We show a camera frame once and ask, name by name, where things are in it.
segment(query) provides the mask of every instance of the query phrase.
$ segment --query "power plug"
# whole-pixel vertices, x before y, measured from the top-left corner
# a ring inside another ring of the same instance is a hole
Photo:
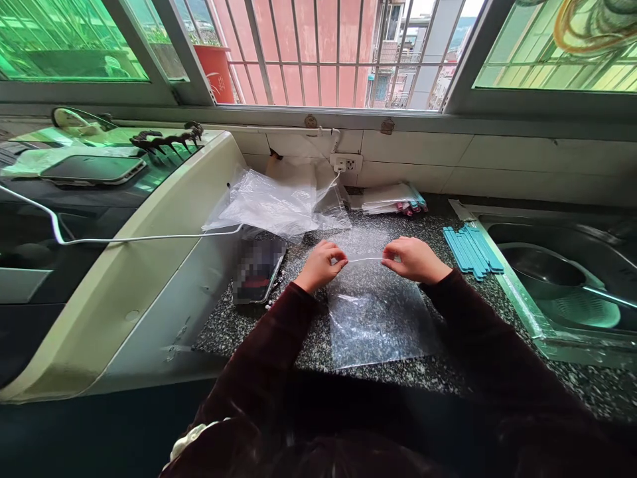
[[[335,173],[344,173],[347,170],[347,164],[345,159],[337,158],[334,162],[334,172]]]

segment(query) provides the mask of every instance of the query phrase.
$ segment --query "window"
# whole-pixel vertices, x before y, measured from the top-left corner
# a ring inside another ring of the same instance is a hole
[[[148,81],[101,2],[0,0],[0,71],[20,81]]]
[[[439,112],[482,3],[210,0],[236,92],[219,102]]]
[[[389,10],[389,23],[387,25],[387,33],[385,39],[387,41],[396,41],[398,39],[398,25],[401,18],[402,5],[392,5]]]
[[[401,116],[406,131],[435,113],[634,121],[637,27],[619,3],[0,0],[0,108],[295,126],[341,108],[340,127]]]
[[[621,5],[514,5],[474,87],[637,92],[637,10]]]

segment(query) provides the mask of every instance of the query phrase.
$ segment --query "white tile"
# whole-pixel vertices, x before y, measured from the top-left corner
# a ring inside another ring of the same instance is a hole
[[[338,182],[343,186],[355,187],[358,182],[358,175],[355,173],[343,173],[338,177]]]
[[[356,186],[373,187],[409,181],[422,193],[439,193],[451,171],[453,168],[447,166],[363,161]]]
[[[514,199],[544,199],[553,173],[505,171],[502,169],[454,168],[445,194],[488,196]]]
[[[339,153],[360,152],[360,144],[363,132],[359,129],[341,129]],[[281,156],[300,157],[330,157],[334,138],[330,136],[329,128],[324,131],[324,136],[307,136],[300,134],[268,133],[267,140],[272,149]]]
[[[409,133],[379,131],[363,134],[363,159],[383,163],[455,166],[472,135],[449,133]]]
[[[270,154],[270,146],[267,145],[267,138],[260,133],[233,133],[232,136],[237,142],[239,150],[245,154]]]
[[[458,166],[516,171],[566,171],[567,154],[558,141],[518,136],[474,136]]]
[[[637,143],[558,139],[569,159],[567,172],[637,177]]]
[[[267,160],[270,158],[268,155],[250,155],[244,154],[246,164],[257,171],[258,173],[265,174],[265,168],[267,167]]]
[[[553,176],[542,199],[604,206],[634,206],[637,195],[628,177],[558,173]]]

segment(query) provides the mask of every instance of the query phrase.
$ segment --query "sink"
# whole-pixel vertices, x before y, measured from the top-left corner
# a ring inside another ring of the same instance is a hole
[[[498,248],[511,242],[540,246],[577,262],[612,293],[637,301],[634,244],[607,231],[617,216],[466,205],[450,200],[459,218],[478,228],[505,264],[496,276],[538,349],[548,358],[637,370],[637,311],[607,307],[620,314],[612,328],[578,323],[575,318],[546,316],[506,264]]]

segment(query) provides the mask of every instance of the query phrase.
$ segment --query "granite countertop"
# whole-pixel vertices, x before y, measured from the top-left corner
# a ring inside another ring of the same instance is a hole
[[[351,212],[351,230],[306,233],[301,244],[288,247],[270,300],[276,300],[286,285],[296,278],[309,252],[322,239],[336,242],[348,255],[380,256],[388,242],[400,236],[413,236],[426,241],[442,261],[454,266],[455,260],[443,238],[442,228],[452,226],[457,229],[462,227],[462,222],[449,206],[447,197],[427,195],[427,205],[428,213],[418,214],[413,218],[401,214],[363,216],[359,212]],[[493,306],[501,318],[512,324],[518,335],[537,351],[496,278],[488,276],[483,282],[477,282],[470,274],[465,274],[465,278]],[[423,298],[430,314],[436,316],[437,312],[429,298],[424,294]],[[325,290],[317,292],[317,299],[327,304]],[[264,305],[235,306],[232,303],[232,284],[229,284],[201,330],[193,349],[230,357],[264,313]],[[637,376],[633,372],[544,358],[543,360],[562,383],[598,418],[624,423],[637,422]],[[295,366],[301,370],[317,370],[463,397],[471,397],[474,394],[463,373],[443,351],[420,358],[335,370],[332,366],[327,307],[324,307],[320,316],[313,321]]]

